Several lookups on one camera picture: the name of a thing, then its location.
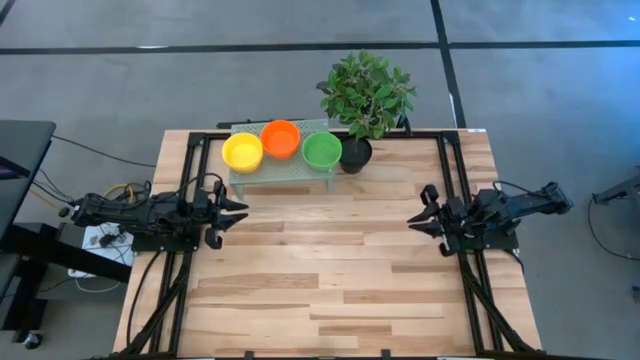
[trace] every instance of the bowl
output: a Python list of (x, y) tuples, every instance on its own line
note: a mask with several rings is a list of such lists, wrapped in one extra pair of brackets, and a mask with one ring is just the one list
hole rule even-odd
[(262, 128), (260, 141), (267, 154), (279, 160), (287, 160), (298, 150), (300, 131), (290, 121), (274, 120)]
[(237, 172), (253, 172), (262, 161), (262, 143), (253, 134), (232, 135), (222, 145), (222, 159)]
[(302, 143), (302, 157), (313, 169), (330, 171), (340, 160), (342, 144), (328, 132), (309, 135)]

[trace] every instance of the wooden tabletop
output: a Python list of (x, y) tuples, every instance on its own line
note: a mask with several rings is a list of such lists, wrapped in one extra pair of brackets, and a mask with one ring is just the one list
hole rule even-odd
[[(165, 133), (154, 192), (178, 188), (188, 135)], [(497, 172), (487, 133), (460, 130), (460, 139), (471, 191), (490, 187)], [(223, 234), (222, 250), (202, 246), (194, 254), (179, 356), (242, 356), (245, 350), (378, 356), (380, 349), (398, 356), (474, 354), (457, 259), (442, 257), (437, 240), (406, 224), (423, 209), (418, 193), (425, 184), (435, 184), (446, 198), (436, 142), (372, 145), (371, 162), (357, 175), (338, 171), (332, 193), (323, 183), (246, 188), (249, 217)], [(207, 172), (227, 179), (221, 147), (222, 141), (212, 143)], [(212, 183), (207, 179), (205, 187)], [(139, 255), (133, 265), (114, 351), (125, 347), (131, 302), (152, 255)], [(498, 308), (539, 347), (520, 266), (501, 251), (485, 255)], [(164, 254), (143, 284), (132, 334), (156, 306), (163, 267)], [(486, 315), (478, 308), (490, 348)]]

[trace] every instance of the gray floor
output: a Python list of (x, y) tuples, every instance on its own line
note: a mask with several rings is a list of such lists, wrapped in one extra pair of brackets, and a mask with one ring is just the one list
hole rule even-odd
[[(640, 4), (632, 0), (440, 2), (450, 41), (640, 39)], [(434, 41), (431, 15), (426, 0), (17, 0), (0, 28), (0, 47)], [(437, 50), (377, 53), (413, 74), (414, 127), (453, 126)], [(61, 136), (154, 162), (167, 128), (322, 116), (314, 85), (344, 54), (0, 56), (0, 118), (53, 120)], [(468, 126), (488, 129), (501, 178), (531, 188), (557, 181), (576, 205), (562, 217), (527, 219), (518, 231), (544, 348), (637, 358), (640, 305), (630, 289), (640, 282), (640, 263), (597, 246), (586, 205), (592, 192), (638, 171), (640, 49), (456, 50), (452, 56)], [(152, 176), (60, 143), (43, 167), (74, 195)], [(640, 229), (626, 206), (596, 207), (593, 222), (607, 246), (639, 257)], [(32, 198), (19, 219), (59, 221)], [(42, 347), (25, 352), (2, 334), (3, 354), (107, 354), (122, 293), (86, 301), (69, 287), (52, 297), (75, 300), (49, 308)]]

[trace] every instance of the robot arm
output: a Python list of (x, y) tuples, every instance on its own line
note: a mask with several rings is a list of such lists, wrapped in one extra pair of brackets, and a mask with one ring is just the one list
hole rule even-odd
[(512, 235), (522, 217), (535, 213), (564, 214), (573, 206), (553, 182), (538, 191), (517, 196), (497, 189), (483, 189), (469, 205), (454, 197), (441, 207), (436, 202), (439, 195), (433, 185), (425, 186), (420, 197), (426, 207), (407, 221), (409, 228), (433, 237), (442, 236), (444, 242), (440, 250), (444, 256), (461, 249), (515, 249), (517, 242)]
[(231, 201), (221, 181), (214, 190), (196, 189), (193, 202), (187, 202), (176, 192), (153, 195), (134, 204), (111, 201), (97, 194), (87, 194), (73, 203), (71, 220), (77, 226), (97, 226), (105, 222), (120, 224), (122, 231), (134, 235), (172, 237), (179, 241), (189, 236), (194, 228), (211, 225), (205, 233), (205, 242), (220, 249), (220, 230), (227, 231), (248, 216), (247, 213), (221, 214), (221, 210), (248, 209), (245, 204)]

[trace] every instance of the cable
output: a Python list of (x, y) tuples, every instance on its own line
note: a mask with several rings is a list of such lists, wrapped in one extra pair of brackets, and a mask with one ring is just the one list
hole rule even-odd
[[(224, 184), (224, 181), (222, 180), (220, 175), (218, 175), (216, 173), (204, 173), (204, 174), (202, 174), (202, 179), (204, 180), (204, 178), (206, 178), (207, 176), (215, 176), (215, 177), (218, 178), (218, 180), (220, 180), (221, 184)], [(191, 185), (191, 183), (193, 183), (194, 181), (198, 180), (199, 178), (200, 178), (199, 176), (196, 176), (196, 177), (192, 178), (191, 180), (187, 181), (186, 184), (184, 184), (180, 188), (178, 188), (178, 190), (172, 192), (170, 195), (166, 196), (164, 199), (156, 200), (156, 202), (160, 203), (160, 202), (167, 201), (167, 200), (171, 199), (172, 197), (178, 195), (178, 193), (180, 193), (182, 190), (184, 190), (187, 187), (189, 187), (189, 185)]]
[(598, 237), (596, 236), (595, 231), (593, 231), (593, 225), (591, 224), (591, 205), (593, 204), (593, 198), (589, 201), (589, 206), (587, 206), (587, 222), (589, 223), (589, 230), (591, 231), (591, 236), (593, 236), (593, 239), (596, 241), (596, 243), (598, 243), (598, 245), (602, 248), (602, 250), (608, 252), (609, 254), (619, 257), (619, 258), (623, 258), (625, 260), (632, 260), (632, 261), (640, 261), (640, 258), (635, 258), (632, 256), (625, 256), (622, 254), (618, 254), (615, 253), (609, 249), (607, 249), (604, 245), (602, 245), (602, 243), (600, 242), (600, 240), (598, 239)]
[[(72, 278), (67, 278), (67, 279), (61, 280), (61, 281), (59, 281), (59, 282), (55, 283), (55, 285), (53, 285), (53, 286), (49, 286), (49, 287), (48, 287), (48, 288), (46, 288), (46, 289), (42, 289), (42, 290), (38, 291), (38, 293), (43, 293), (43, 292), (51, 291), (51, 290), (53, 290), (53, 289), (57, 288), (58, 286), (60, 286), (60, 285), (62, 285), (62, 284), (64, 284), (64, 283), (66, 283), (67, 281), (71, 281), (71, 280), (73, 280), (73, 279), (72, 279)], [(2, 298), (3, 298), (3, 299), (4, 299), (4, 298), (8, 298), (8, 297), (11, 297), (11, 296), (13, 296), (13, 295), (15, 295), (15, 294), (16, 294), (16, 293), (8, 294), (8, 295), (3, 296)]]
[(40, 183), (38, 183), (38, 182), (35, 182), (35, 181), (34, 181), (34, 182), (33, 182), (33, 185), (35, 185), (35, 186), (39, 187), (39, 188), (40, 188), (40, 190), (44, 191), (45, 193), (47, 193), (47, 195), (51, 196), (51, 197), (52, 197), (52, 198), (54, 198), (54, 199), (56, 199), (56, 200), (58, 200), (58, 201), (61, 201), (61, 202), (65, 203), (65, 204), (73, 205), (73, 204), (71, 204), (68, 200), (61, 199), (61, 198), (59, 198), (58, 196), (53, 195), (49, 190), (45, 189), (45, 188), (44, 188), (44, 186), (40, 185)]
[(149, 261), (149, 264), (147, 264), (147, 267), (144, 269), (144, 272), (142, 273), (142, 277), (140, 278), (140, 283), (138, 284), (138, 289), (136, 290), (136, 294), (133, 297), (133, 302), (131, 303), (131, 309), (129, 309), (129, 321), (127, 322), (127, 346), (131, 345), (131, 324), (133, 323), (133, 310), (135, 309), (136, 303), (138, 302), (138, 296), (140, 296), (140, 290), (142, 290), (142, 284), (144, 283), (144, 280), (147, 278), (147, 274), (149, 273), (151, 266), (156, 261), (158, 256), (160, 256), (160, 251), (158, 251), (157, 253), (155, 253), (155, 255), (153, 255), (153, 257), (151, 258), (151, 261)]
[(94, 152), (94, 153), (96, 153), (96, 154), (100, 154), (100, 155), (102, 155), (102, 156), (106, 156), (106, 157), (108, 157), (108, 158), (110, 158), (110, 159), (117, 160), (117, 161), (121, 161), (121, 162), (123, 162), (123, 163), (131, 164), (131, 165), (137, 165), (137, 166), (144, 166), (144, 167), (149, 167), (149, 168), (155, 168), (155, 167), (156, 167), (155, 165), (139, 163), (139, 162), (135, 162), (135, 161), (131, 161), (131, 160), (122, 159), (122, 158), (119, 158), (119, 157), (117, 157), (117, 156), (109, 155), (109, 154), (104, 153), (104, 152), (102, 152), (102, 151), (99, 151), (99, 150), (96, 150), (96, 149), (90, 148), (90, 147), (88, 147), (88, 146), (86, 146), (86, 145), (82, 145), (82, 144), (80, 144), (80, 143), (78, 143), (78, 142), (75, 142), (75, 141), (73, 141), (73, 140), (69, 140), (69, 139), (65, 139), (65, 138), (60, 137), (60, 136), (51, 135), (51, 137), (52, 137), (52, 138), (54, 138), (54, 139), (58, 139), (58, 140), (60, 140), (60, 141), (67, 142), (67, 143), (69, 143), (69, 144), (73, 144), (73, 145), (75, 145), (75, 146), (79, 146), (79, 147), (81, 147), (81, 148), (83, 148), (83, 149), (85, 149), (85, 150), (92, 151), (92, 152)]
[(129, 184), (118, 184), (116, 186), (113, 186), (111, 189), (107, 190), (106, 193), (104, 193), (104, 197), (109, 198), (109, 195), (118, 189), (124, 189), (125, 193), (127, 192), (127, 190), (129, 190), (129, 202), (133, 203), (133, 201), (135, 200), (133, 189), (129, 186)]
[(496, 186), (496, 184), (508, 185), (508, 186), (511, 186), (512, 188), (516, 188), (516, 189), (518, 189), (518, 190), (524, 191), (524, 192), (526, 192), (526, 193), (527, 193), (527, 194), (529, 194), (529, 195), (538, 196), (538, 197), (541, 197), (541, 198), (546, 198), (544, 195), (537, 194), (537, 193), (535, 193), (535, 192), (533, 192), (533, 191), (531, 191), (531, 190), (529, 190), (529, 189), (523, 188), (523, 187), (522, 187), (522, 186), (520, 186), (520, 185), (516, 185), (516, 184), (514, 184), (514, 183), (510, 183), (510, 182), (508, 182), (508, 181), (502, 181), (502, 180), (495, 180), (493, 183), (491, 183), (491, 185), (493, 186), (493, 188), (494, 188), (495, 190), (497, 190), (497, 191), (500, 191), (500, 189), (498, 189), (498, 187)]
[(516, 255), (514, 250), (510, 250), (510, 249), (503, 249), (504, 252), (506, 252), (507, 254), (511, 255), (511, 257), (518, 262), (518, 264), (520, 264), (520, 268), (522, 268), (522, 273), (524, 274), (524, 263), (522, 262), (522, 259), (520, 259), (520, 256)]
[(65, 199), (65, 201), (73, 201), (73, 199), (69, 195), (58, 192), (51, 185), (49, 185), (47, 183), (38, 181), (36, 179), (33, 179), (33, 182), (38, 184), (38, 185), (40, 185), (40, 186), (46, 187), (47, 189), (49, 189), (50, 192), (54, 193), (55, 195), (61, 196), (63, 199)]
[(40, 201), (44, 202), (45, 204), (51, 206), (52, 208), (56, 209), (56, 211), (60, 210), (60, 207), (58, 207), (56, 204), (52, 203), (51, 201), (49, 201), (47, 198), (45, 198), (44, 196), (38, 194), (37, 192), (29, 189), (29, 192), (31, 193), (31, 195), (35, 196), (36, 198), (38, 198)]
[[(122, 263), (127, 265), (127, 266), (131, 266), (129, 264), (127, 264), (127, 262), (124, 260), (124, 255), (129, 252), (129, 250), (131, 250), (131, 245), (126, 245), (127, 246), (127, 250), (125, 250), (124, 252), (120, 251), (120, 249), (118, 249), (117, 247), (113, 246), (113, 244), (110, 244), (112, 248), (114, 248), (119, 254), (120, 256), (116, 257), (115, 259), (110, 259), (112, 261), (118, 261), (118, 259), (122, 259)], [(110, 288), (106, 288), (106, 289), (100, 289), (100, 290), (91, 290), (91, 289), (85, 289), (82, 286), (80, 286), (80, 282), (78, 281), (78, 279), (84, 279), (88, 276), (89, 274), (86, 274), (84, 276), (81, 276), (79, 278), (75, 278), (76, 280), (76, 287), (78, 288), (78, 290), (83, 291), (83, 292), (87, 292), (87, 293), (93, 293), (93, 294), (99, 294), (99, 293), (105, 293), (105, 292), (109, 292), (115, 288), (117, 288), (118, 286), (120, 286), (120, 282), (117, 282), (115, 285), (113, 285)]]
[(47, 179), (47, 181), (49, 182), (49, 184), (51, 184), (51, 186), (53, 187), (53, 190), (55, 190), (56, 193), (60, 194), (61, 196), (65, 197), (67, 199), (73, 200), (73, 198), (71, 196), (67, 195), (64, 191), (60, 190), (56, 186), (56, 184), (54, 184), (54, 182), (51, 181), (51, 178), (49, 178), (49, 175), (47, 175), (47, 173), (44, 170), (38, 169), (38, 171), (41, 172), (42, 175), (44, 175), (44, 178)]
[(90, 289), (85, 289), (82, 286), (80, 286), (80, 283), (78, 282), (78, 278), (75, 278), (75, 279), (76, 279), (76, 287), (78, 288), (78, 290), (83, 291), (83, 292), (92, 293), (92, 294), (99, 294), (99, 293), (109, 292), (109, 291), (117, 288), (118, 286), (120, 286), (120, 282), (117, 282), (115, 285), (113, 285), (110, 288), (100, 289), (100, 290), (90, 290)]

